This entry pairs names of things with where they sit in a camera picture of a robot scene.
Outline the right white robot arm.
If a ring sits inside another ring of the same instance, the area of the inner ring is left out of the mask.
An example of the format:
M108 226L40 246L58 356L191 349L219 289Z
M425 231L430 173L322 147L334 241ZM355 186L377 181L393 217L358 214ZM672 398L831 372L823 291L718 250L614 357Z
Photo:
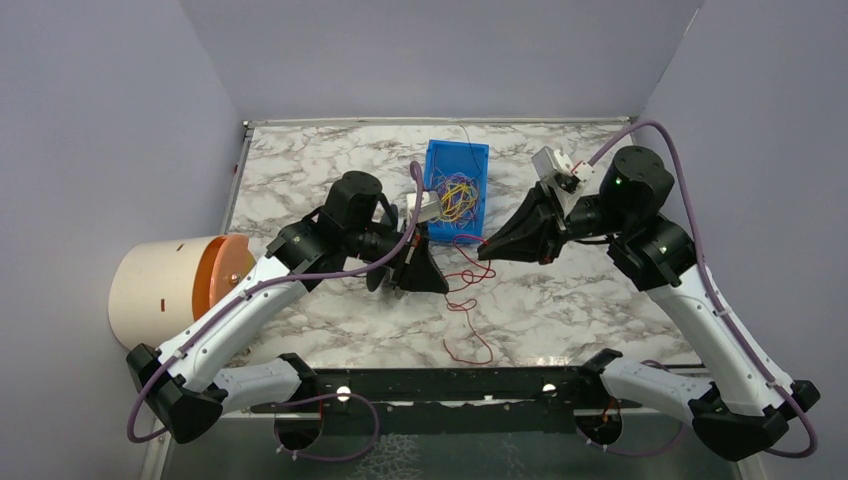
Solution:
M532 163L536 184L481 244L479 258L547 265L566 243L603 237L614 266L672 319L708 371L707 378L684 377L605 349L580 366L577 397L654 409L691 427L728 461L771 451L819 391L767 358L700 269L691 232L661 214L674 185L662 159L639 146L618 150L595 195L583 191L590 166L549 148Z

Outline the blue plastic bin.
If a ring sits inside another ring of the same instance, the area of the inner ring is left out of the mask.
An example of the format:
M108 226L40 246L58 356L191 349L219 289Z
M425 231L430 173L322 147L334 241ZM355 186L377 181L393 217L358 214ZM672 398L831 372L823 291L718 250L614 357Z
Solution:
M489 146L431 139L425 186L441 199L442 214L429 222L435 242L474 244L482 240L488 186Z

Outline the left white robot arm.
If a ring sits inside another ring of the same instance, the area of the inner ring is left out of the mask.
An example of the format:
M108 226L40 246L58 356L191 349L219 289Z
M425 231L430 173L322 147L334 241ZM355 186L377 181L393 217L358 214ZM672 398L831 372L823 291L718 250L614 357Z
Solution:
M132 412L148 408L180 443L206 433L224 414L288 402L312 381L310 367L283 354L255 367L229 366L280 311L321 282L361 277L369 291L444 294L448 281L429 249L429 198L412 163L415 192L400 214L381 182L353 170L330 187L324 202L283 227L243 279L201 318L158 346L141 343L126 363L137 390Z

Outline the black cable spool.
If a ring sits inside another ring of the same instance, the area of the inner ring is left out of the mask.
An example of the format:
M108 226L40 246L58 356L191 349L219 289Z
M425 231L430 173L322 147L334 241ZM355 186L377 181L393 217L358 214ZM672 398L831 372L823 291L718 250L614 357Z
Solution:
M379 223L383 225L388 225L393 229L397 229L398 220L396 219L396 217L398 213L398 206L396 204L391 204L390 211L385 212L382 215ZM376 292L384 283L384 279L388 274L389 269L385 267L380 267L379 269L375 269L368 272L365 276L367 290L369 292Z

